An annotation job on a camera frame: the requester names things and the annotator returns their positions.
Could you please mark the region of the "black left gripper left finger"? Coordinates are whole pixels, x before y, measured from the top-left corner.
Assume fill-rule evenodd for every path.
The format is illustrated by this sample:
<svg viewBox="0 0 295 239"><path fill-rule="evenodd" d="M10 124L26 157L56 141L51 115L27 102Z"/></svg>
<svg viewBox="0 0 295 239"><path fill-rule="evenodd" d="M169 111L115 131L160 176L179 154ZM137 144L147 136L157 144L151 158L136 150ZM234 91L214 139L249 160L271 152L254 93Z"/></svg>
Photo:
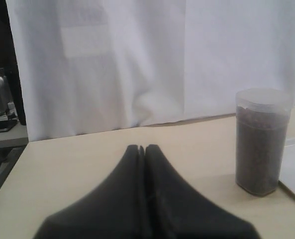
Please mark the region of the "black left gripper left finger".
<svg viewBox="0 0 295 239"><path fill-rule="evenodd" d="M94 190L47 217L36 239L144 239L144 149L129 145L113 171Z"/></svg>

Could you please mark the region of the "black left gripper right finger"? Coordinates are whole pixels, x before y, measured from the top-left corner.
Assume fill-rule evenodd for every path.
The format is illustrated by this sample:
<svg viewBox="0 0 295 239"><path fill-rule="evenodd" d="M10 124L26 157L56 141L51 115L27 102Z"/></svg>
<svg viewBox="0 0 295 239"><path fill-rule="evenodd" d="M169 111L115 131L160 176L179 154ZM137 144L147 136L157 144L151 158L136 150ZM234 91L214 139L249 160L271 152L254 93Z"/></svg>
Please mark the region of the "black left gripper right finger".
<svg viewBox="0 0 295 239"><path fill-rule="evenodd" d="M160 147L146 147L146 202L155 239L258 239L255 227L194 189Z"/></svg>

